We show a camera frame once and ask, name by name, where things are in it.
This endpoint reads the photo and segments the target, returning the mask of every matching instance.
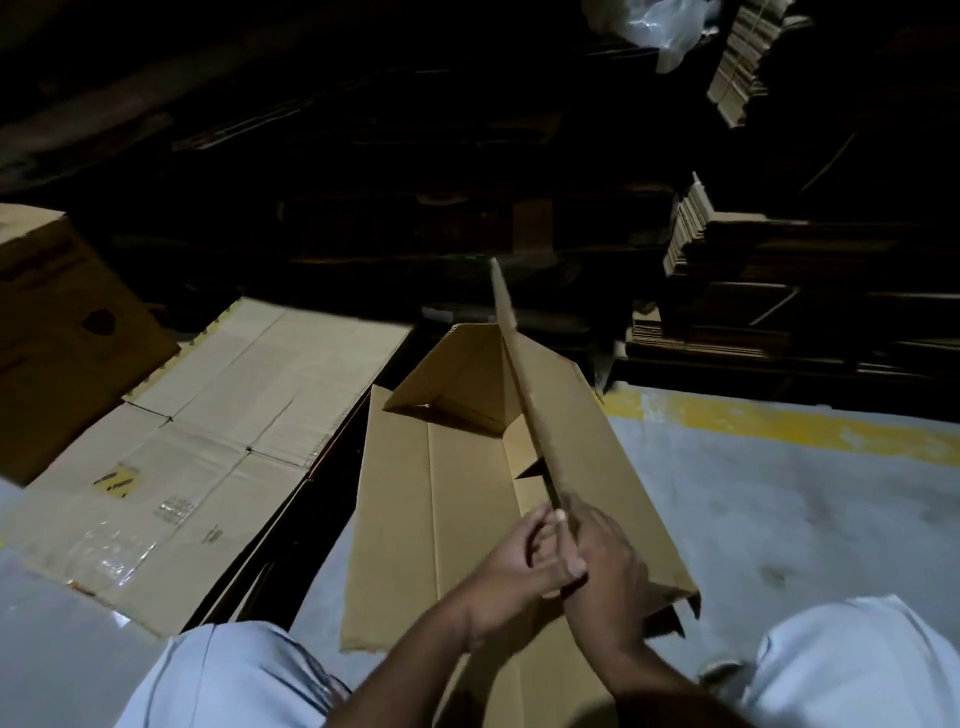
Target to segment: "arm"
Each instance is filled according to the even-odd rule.
[[[417,620],[326,725],[430,725],[461,655],[536,599],[583,576],[586,564],[575,553],[544,554],[531,566],[532,541],[546,524],[556,526],[548,505],[524,516],[473,574]]]
[[[586,580],[564,599],[573,638],[587,662],[632,723],[745,728],[749,723],[665,663],[643,641],[646,565],[612,518],[576,497],[567,499],[576,547],[587,561]],[[533,563],[563,552],[544,528]]]

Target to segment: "person's left hand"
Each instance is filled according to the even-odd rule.
[[[544,554],[544,541],[551,545],[549,556]],[[538,548],[537,565],[532,566],[531,554]],[[535,599],[558,591],[586,572],[587,562],[577,551],[565,513],[544,503],[520,519],[444,602],[466,621],[470,649]]]

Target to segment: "hand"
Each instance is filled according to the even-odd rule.
[[[616,521],[576,496],[565,499],[588,576],[564,600],[564,613],[573,639],[604,680],[612,661],[643,647],[649,576]],[[543,529],[535,538],[533,563],[548,559],[557,547],[551,529]]]
[[[577,553],[562,513],[554,512],[548,503],[535,508],[444,597],[441,605],[451,606],[466,621],[467,649],[480,644],[536,599],[584,575],[587,564]],[[547,554],[544,549],[533,564],[533,542],[544,530],[551,534],[553,552]]]

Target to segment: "brown cardboard box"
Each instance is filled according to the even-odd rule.
[[[698,607],[696,585],[580,370],[516,331],[496,261],[493,289],[497,324],[454,327],[393,393],[372,390],[343,648],[391,647],[522,513],[551,497],[544,477],[529,474],[544,466],[557,489],[616,515],[650,568],[645,616],[681,598]],[[555,607],[544,602],[465,661],[446,709],[479,704],[486,725],[545,728],[609,702],[566,622],[551,619]]]
[[[61,212],[0,204],[0,476],[26,485],[177,351]]]
[[[178,634],[243,568],[408,331],[241,299],[25,490],[0,541]]]

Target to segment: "gray floor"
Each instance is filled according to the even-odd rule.
[[[950,442],[960,442],[960,427],[858,419],[907,432],[946,431]],[[693,674],[715,656],[751,656],[777,621],[854,595],[897,594],[960,643],[960,469],[903,454],[866,454],[871,448],[862,443],[854,450],[812,447],[669,417],[611,422],[703,592],[699,622],[688,610],[681,613],[687,639],[656,641],[681,671]],[[960,453],[942,455],[934,459],[960,462]],[[0,508],[5,493],[15,497],[15,490],[0,487]],[[291,632],[355,686],[379,658],[338,649],[350,534],[351,525]],[[109,610],[24,572],[0,551],[3,728],[109,726],[158,651],[136,625],[119,626]]]

